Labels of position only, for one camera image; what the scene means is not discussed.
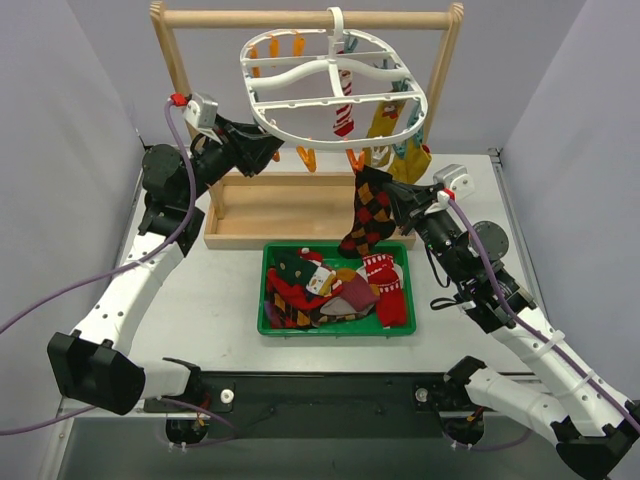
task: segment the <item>wooden frame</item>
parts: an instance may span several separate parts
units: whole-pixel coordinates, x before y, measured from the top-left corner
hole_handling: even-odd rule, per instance
[[[333,28],[329,11],[167,10],[159,1],[151,4],[150,14],[173,87],[183,95],[189,95],[191,87],[174,35],[176,28]],[[423,125],[425,143],[463,15],[460,3],[451,4],[446,12],[344,12],[345,28],[443,32],[426,88],[429,111]],[[229,174],[209,193],[211,207],[205,227],[209,248],[260,248],[270,240],[340,240],[353,220],[353,176],[347,174],[263,173],[253,179]],[[251,204],[251,199],[259,202]],[[291,204],[283,205],[283,199],[291,200]],[[310,219],[310,210],[324,210],[331,217],[327,213]],[[269,225],[261,219],[268,219]],[[394,239],[409,246],[415,242],[415,237]]]

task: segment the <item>white wall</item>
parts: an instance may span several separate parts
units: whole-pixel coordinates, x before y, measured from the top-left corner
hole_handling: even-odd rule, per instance
[[[503,152],[552,321],[640,398],[640,3],[588,0]],[[614,480],[638,478],[640,445]]]
[[[171,92],[171,83],[149,20],[150,0],[68,1],[145,141],[168,141],[158,105]],[[169,8],[285,10],[323,10],[338,3],[350,10],[441,11],[448,8],[450,0],[309,0],[306,3],[167,0],[166,3]],[[467,0],[463,3],[465,22],[430,144],[434,151],[441,153],[486,153],[489,147],[504,146],[584,0]],[[227,30],[179,31],[177,34],[192,87],[216,96],[221,103],[221,113],[237,120],[250,119],[246,93],[240,82],[238,56],[240,48],[255,33]],[[439,33],[386,31],[377,34],[397,49],[426,85]],[[322,87],[318,82],[312,82],[302,93],[309,95],[312,89]],[[333,118],[331,112],[328,113],[327,117],[296,117],[291,125],[302,120],[314,138],[324,133],[331,138]],[[360,119],[358,122],[356,118],[357,126],[366,131],[370,117],[363,114]]]
[[[141,145],[64,0],[5,0],[0,15],[0,322],[111,267]],[[46,355],[100,293],[85,287],[0,337],[0,430],[52,418]],[[50,429],[0,437],[0,477],[36,478]]]

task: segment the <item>red connector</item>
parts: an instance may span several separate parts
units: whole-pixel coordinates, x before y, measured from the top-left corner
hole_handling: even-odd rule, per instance
[[[449,197],[451,197],[453,200],[456,199],[456,194],[453,193],[451,190],[449,190],[448,188],[443,188],[442,191],[444,193],[446,193],[447,195],[449,195]]]
[[[173,95],[170,96],[170,98],[171,100],[173,100],[173,104],[176,107],[186,107],[187,103],[189,103],[187,101],[187,98],[181,93],[174,93]]]

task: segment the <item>green plastic basket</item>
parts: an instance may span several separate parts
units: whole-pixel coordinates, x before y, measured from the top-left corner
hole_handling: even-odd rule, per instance
[[[258,331],[262,335],[277,337],[317,337],[317,336],[386,336],[398,337],[411,335],[416,331],[416,315],[413,308],[413,296],[411,294],[411,275],[409,272],[409,259],[407,247],[397,242],[382,242],[376,245],[376,253],[388,253],[393,255],[395,263],[402,267],[404,274],[404,298],[407,306],[407,323],[401,327],[384,328],[378,321],[375,308],[372,313],[361,320],[351,322],[331,323],[319,328],[298,330],[295,328],[271,328],[264,304],[267,301],[267,270],[275,265],[274,253],[282,250],[297,250],[309,247],[312,251],[320,253],[325,262],[334,268],[352,268],[354,270],[362,266],[360,259],[343,258],[338,253],[338,244],[335,242],[273,242],[265,245],[262,256],[262,282],[260,287],[260,309],[258,312]]]

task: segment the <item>white table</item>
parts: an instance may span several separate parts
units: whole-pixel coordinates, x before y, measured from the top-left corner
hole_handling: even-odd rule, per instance
[[[475,180],[476,193],[460,202],[467,216],[474,223],[491,220],[507,231],[512,245],[504,262],[509,273],[524,282],[490,158],[434,155],[429,174],[422,182],[432,183],[433,172],[451,163],[467,166]],[[287,151],[270,171],[302,168],[295,153]],[[348,169],[343,154],[319,156],[319,171]],[[203,195],[198,207],[206,212],[208,202],[209,196]],[[143,212],[141,203],[132,232]],[[195,363],[203,370],[218,371],[445,372],[465,355],[472,355],[501,372],[529,372],[515,355],[485,335],[458,309],[431,311],[430,300],[451,295],[453,289],[445,292],[437,285],[420,240],[409,252],[417,330],[408,337],[285,339],[260,335],[257,316],[261,261],[262,251],[208,250],[198,239],[144,317],[133,342],[131,360],[169,356]]]

